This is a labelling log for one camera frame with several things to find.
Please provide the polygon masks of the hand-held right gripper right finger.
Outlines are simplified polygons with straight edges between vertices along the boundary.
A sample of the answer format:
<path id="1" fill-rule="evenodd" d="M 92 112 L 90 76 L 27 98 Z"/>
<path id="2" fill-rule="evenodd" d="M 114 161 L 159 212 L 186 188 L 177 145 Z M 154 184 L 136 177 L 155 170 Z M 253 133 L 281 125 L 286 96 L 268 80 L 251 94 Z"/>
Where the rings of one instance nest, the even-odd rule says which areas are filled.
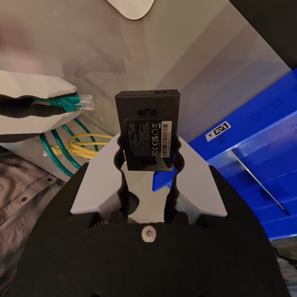
<path id="1" fill-rule="evenodd" d="M 177 138 L 174 166 L 177 172 L 165 202 L 165 223 L 171 223 L 178 212 L 185 213 L 189 223 L 204 214 L 227 216 L 208 163 L 181 137 Z"/>

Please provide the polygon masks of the person's plaid shirt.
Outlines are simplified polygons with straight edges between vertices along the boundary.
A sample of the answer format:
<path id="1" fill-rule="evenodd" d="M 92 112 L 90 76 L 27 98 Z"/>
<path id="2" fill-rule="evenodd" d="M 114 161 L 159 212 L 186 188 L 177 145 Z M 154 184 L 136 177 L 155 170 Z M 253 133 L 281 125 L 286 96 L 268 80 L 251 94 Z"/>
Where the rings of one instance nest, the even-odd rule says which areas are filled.
<path id="1" fill-rule="evenodd" d="M 65 182 L 20 156 L 0 156 L 0 286 L 13 280 L 39 216 Z"/>

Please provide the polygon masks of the blue plastic bin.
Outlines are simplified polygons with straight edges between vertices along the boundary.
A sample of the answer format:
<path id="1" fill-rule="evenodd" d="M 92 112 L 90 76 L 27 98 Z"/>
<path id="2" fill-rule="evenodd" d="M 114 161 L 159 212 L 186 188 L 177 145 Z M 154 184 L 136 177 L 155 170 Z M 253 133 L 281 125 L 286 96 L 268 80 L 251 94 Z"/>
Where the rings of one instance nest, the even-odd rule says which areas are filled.
<path id="1" fill-rule="evenodd" d="M 189 142 L 253 210 L 270 240 L 297 235 L 297 70 Z"/>

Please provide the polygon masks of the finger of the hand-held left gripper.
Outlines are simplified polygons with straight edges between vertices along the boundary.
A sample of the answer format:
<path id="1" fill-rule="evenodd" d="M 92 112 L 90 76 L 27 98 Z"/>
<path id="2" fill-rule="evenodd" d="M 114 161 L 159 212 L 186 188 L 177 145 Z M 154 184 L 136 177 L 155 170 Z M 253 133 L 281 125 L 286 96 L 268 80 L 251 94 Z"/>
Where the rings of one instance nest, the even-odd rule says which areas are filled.
<path id="1" fill-rule="evenodd" d="M 39 136 L 67 124 L 81 113 L 81 110 L 66 112 L 50 105 L 8 108 L 1 106 L 0 142 L 18 143 Z"/>
<path id="2" fill-rule="evenodd" d="M 51 100 L 69 97 L 77 99 L 77 88 L 61 77 L 1 70 L 0 97 L 1 103 L 25 98 Z"/>

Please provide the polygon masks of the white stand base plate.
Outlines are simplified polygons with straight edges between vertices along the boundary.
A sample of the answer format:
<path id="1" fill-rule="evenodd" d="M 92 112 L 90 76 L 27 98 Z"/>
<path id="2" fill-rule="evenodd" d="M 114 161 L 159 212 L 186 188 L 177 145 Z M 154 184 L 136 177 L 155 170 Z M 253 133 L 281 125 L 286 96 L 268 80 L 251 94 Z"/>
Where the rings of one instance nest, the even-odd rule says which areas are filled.
<path id="1" fill-rule="evenodd" d="M 120 14 L 129 20 L 139 20 L 146 16 L 154 0 L 107 0 Z"/>

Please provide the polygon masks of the black network switch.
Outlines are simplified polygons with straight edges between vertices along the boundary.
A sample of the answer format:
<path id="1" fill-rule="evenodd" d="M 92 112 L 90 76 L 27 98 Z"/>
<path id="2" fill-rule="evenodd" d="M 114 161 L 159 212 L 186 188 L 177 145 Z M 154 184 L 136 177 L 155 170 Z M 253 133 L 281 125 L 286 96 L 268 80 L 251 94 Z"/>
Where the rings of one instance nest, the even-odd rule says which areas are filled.
<path id="1" fill-rule="evenodd" d="M 115 102 L 128 170 L 172 172 L 177 150 L 179 91 L 121 91 Z"/>

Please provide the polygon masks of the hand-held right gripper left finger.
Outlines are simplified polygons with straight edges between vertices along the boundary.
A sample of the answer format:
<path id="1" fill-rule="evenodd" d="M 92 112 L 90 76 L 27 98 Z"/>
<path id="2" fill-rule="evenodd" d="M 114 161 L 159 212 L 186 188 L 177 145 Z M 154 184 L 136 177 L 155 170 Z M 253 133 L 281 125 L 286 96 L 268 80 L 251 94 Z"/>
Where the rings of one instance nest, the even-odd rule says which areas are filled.
<path id="1" fill-rule="evenodd" d="M 129 190 L 121 170 L 125 158 L 121 133 L 111 139 L 88 163 L 70 212 L 99 213 L 102 220 L 114 211 L 129 214 Z"/>

